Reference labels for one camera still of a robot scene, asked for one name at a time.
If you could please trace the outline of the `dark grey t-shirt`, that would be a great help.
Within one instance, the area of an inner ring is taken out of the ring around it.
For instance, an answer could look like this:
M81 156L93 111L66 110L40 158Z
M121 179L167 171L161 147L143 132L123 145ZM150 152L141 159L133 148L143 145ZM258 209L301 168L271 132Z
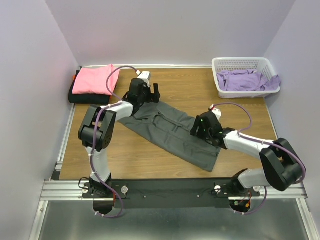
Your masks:
M220 149L192 136L195 118L164 102L145 103L138 112L119 122L152 144L212 172Z

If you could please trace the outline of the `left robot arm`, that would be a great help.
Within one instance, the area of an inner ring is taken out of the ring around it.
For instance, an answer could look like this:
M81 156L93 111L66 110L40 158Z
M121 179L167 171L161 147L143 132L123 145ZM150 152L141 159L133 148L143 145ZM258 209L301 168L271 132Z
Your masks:
M78 131L78 138L89 157L89 183L82 187L84 194L99 198L116 195L112 190L112 175L107 160L115 124L124 118L134 116L146 103L158 103L161 94L159 85L151 87L142 78L131 80L129 91L121 100L106 106L90 105Z

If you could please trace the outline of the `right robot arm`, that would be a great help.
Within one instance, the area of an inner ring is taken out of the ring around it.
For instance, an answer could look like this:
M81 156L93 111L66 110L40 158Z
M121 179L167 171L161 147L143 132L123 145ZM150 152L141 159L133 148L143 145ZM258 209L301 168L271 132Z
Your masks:
M212 111L195 118L190 134L215 147L238 151L261 161L261 168L243 169L222 187L229 194L241 196L253 187L272 187L283 192L306 175L306 168L286 139L263 140L233 128L223 128Z

